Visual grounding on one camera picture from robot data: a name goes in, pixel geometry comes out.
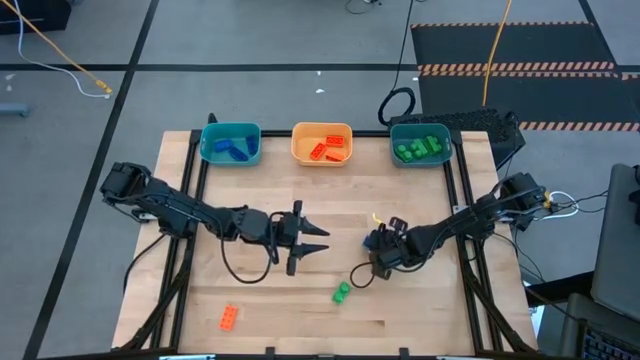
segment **orange lego brick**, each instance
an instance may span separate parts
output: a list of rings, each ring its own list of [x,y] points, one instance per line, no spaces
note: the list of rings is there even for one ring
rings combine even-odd
[[[344,137],[339,135],[329,135],[327,136],[327,146],[330,147],[343,147],[344,146]]]
[[[238,308],[227,305],[224,308],[224,314],[222,314],[222,319],[220,319],[220,329],[224,331],[231,331],[233,329],[233,323],[236,320],[236,315],[238,314]]]
[[[331,161],[343,161],[344,160],[344,155],[337,153],[335,151],[327,151],[326,155],[327,160],[331,160]]]
[[[327,151],[327,145],[318,143],[309,156],[311,156],[313,160],[320,160],[325,151]]]

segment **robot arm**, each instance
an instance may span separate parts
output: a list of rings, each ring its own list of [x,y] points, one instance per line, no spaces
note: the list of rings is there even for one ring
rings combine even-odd
[[[234,241],[239,237],[247,244],[265,246],[273,264],[279,263],[277,248],[287,248],[289,276],[295,274],[297,260],[328,248],[327,245],[298,244],[299,232],[329,235],[300,216],[302,201],[294,202],[292,212],[271,215],[247,206],[212,207],[154,178],[146,167],[131,163],[115,163],[100,192],[105,203],[121,212],[124,211],[117,205],[137,206],[156,216],[160,232],[173,237],[191,236],[197,224],[202,223],[221,241]]]
[[[543,207],[544,193],[545,189],[531,175],[518,173],[499,182],[475,204],[437,224],[408,229],[405,221],[394,217],[389,223],[391,229],[381,225],[365,242],[370,250],[372,273],[388,280],[392,270],[399,266],[411,268],[423,264],[454,235],[484,240],[493,233],[495,222],[504,217],[524,230],[533,220],[533,213]]]

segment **orange bowl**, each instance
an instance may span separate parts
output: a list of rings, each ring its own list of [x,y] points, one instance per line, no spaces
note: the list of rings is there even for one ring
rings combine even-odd
[[[311,152],[318,143],[326,144],[327,136],[337,135],[344,138],[342,147],[329,147],[327,151],[344,156],[342,161],[327,160],[323,155],[319,160],[311,159]],[[291,155],[302,166],[332,166],[339,167],[347,164],[353,151],[353,133],[351,127],[342,123],[309,123],[296,124],[291,135]]]

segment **wooden table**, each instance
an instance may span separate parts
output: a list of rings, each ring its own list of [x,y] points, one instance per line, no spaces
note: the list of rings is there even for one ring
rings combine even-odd
[[[175,188],[180,186],[188,138],[189,132],[166,132],[155,167],[154,175]],[[486,133],[463,133],[463,139],[473,193],[479,197],[498,180],[489,141]],[[303,200],[303,214],[331,236],[302,240],[327,244],[329,250],[300,261],[295,277],[286,276],[285,261],[273,266],[263,282],[243,285],[224,268],[220,242],[201,227],[179,351],[248,354],[275,346],[279,354],[393,355],[399,347],[408,347],[412,355],[473,354],[453,239],[420,271],[395,272],[389,281],[376,279],[367,289],[352,290],[342,305],[331,300],[338,284],[348,281],[351,269],[367,261],[362,241],[376,227],[372,213],[384,221],[398,216],[410,226],[451,215],[442,167],[395,168],[386,138],[355,138],[353,156],[343,168],[301,167],[290,155],[290,141],[263,138],[262,161],[256,167],[210,166],[204,201],[215,206],[247,204],[269,213],[290,210],[294,200]],[[199,163],[197,156],[191,195]],[[459,201],[464,203],[455,160],[453,168]],[[510,236],[507,227],[498,228]],[[157,224],[142,226],[136,251],[157,235]],[[167,248],[165,241],[132,271],[114,346],[129,340],[155,306]],[[225,249],[241,277],[255,278],[263,271],[262,247],[238,241]],[[536,347],[513,247],[492,237],[485,253],[498,308],[525,342]],[[356,280],[364,282],[368,271],[361,270]],[[239,307],[231,332],[218,328],[227,304]],[[485,312],[477,304],[484,346],[490,348]],[[162,344],[168,343],[172,318],[169,309]]]

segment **white cable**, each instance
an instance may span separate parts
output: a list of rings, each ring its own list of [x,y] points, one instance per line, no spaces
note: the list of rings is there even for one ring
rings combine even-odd
[[[574,199],[571,195],[567,194],[564,191],[553,191],[549,194],[549,200],[553,201],[553,195],[555,194],[560,194],[560,195],[564,195],[566,196],[569,200],[571,200],[571,207],[573,208],[573,212],[570,212],[568,214],[561,214],[561,215],[550,215],[550,216],[544,216],[541,218],[535,218],[534,220],[549,220],[549,219],[560,219],[560,218],[565,218],[565,217],[571,217],[575,214],[577,214],[580,211],[580,205],[578,205],[578,203],[576,202],[576,199]]]
[[[22,14],[20,12],[20,4],[18,3],[18,0],[13,0],[14,5],[16,6],[16,10],[18,10],[18,14]],[[60,71],[63,72],[69,76],[71,76],[73,78],[73,80],[76,82],[76,86],[78,87],[78,91],[80,91],[80,93],[84,96],[88,96],[90,98],[102,98],[102,99],[109,99],[110,95],[109,94],[104,94],[104,95],[94,95],[94,94],[87,94],[83,89],[82,89],[82,85],[80,85],[80,80],[78,80],[78,78],[71,72],[65,69],[61,69],[61,68],[57,68],[55,66],[50,66],[47,64],[43,64],[41,62],[37,62],[37,61],[33,61],[28,59],[27,57],[25,57],[22,54],[22,38],[24,37],[24,21],[22,21],[22,17],[18,16],[18,20],[20,21],[20,37],[18,38],[18,54],[20,54],[20,57],[22,58],[22,60],[34,64],[34,65],[38,65],[38,66],[42,66],[44,68],[47,69],[51,69],[51,70],[55,70],[55,71]]]

